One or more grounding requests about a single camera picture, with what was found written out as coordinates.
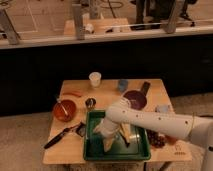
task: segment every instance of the metal pole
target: metal pole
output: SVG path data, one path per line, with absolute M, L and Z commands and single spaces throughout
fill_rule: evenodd
M 185 0 L 175 0 L 171 14 L 169 16 L 168 24 L 165 27 L 166 33 L 174 33 L 175 32 L 177 22 L 178 22 L 178 18 L 179 18 L 181 11 L 183 9 L 184 2 L 185 2 Z
M 7 39 L 11 45 L 19 44 L 19 36 L 16 33 L 5 9 L 0 9 L 0 24 L 7 35 Z
M 78 0 L 72 2 L 72 9 L 75 25 L 75 35 L 78 40 L 84 40 L 85 35 L 84 35 L 83 17 L 81 12 L 81 4 Z

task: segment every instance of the black knife handle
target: black knife handle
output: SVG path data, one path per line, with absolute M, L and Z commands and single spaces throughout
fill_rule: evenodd
M 59 142 L 62 137 L 64 136 L 64 133 L 61 132 L 60 134 L 56 135 L 53 139 L 51 139 L 45 146 L 44 149 L 47 149 L 51 146 L 53 146 L 54 144 L 56 144 L 57 142 Z

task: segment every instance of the red object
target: red object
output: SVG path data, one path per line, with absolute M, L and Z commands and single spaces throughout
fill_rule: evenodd
M 53 115 L 62 122 L 71 121 L 75 116 L 75 112 L 76 104 L 72 100 L 62 100 L 53 107 Z
M 73 96 L 76 96 L 76 97 L 83 96 L 82 92 L 80 92 L 80 91 L 65 92 L 65 93 L 63 93 L 63 95 L 73 95 Z

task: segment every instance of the wall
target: wall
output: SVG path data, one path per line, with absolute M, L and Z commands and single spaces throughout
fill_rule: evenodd
M 0 50 L 0 114 L 50 111 L 64 79 L 161 78 L 170 96 L 213 91 L 213 35 Z

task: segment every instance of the paper cup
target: paper cup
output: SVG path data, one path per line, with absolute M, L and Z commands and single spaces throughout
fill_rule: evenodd
M 92 87 L 98 87 L 101 83 L 101 73 L 99 72 L 92 72 L 89 75 L 90 83 Z

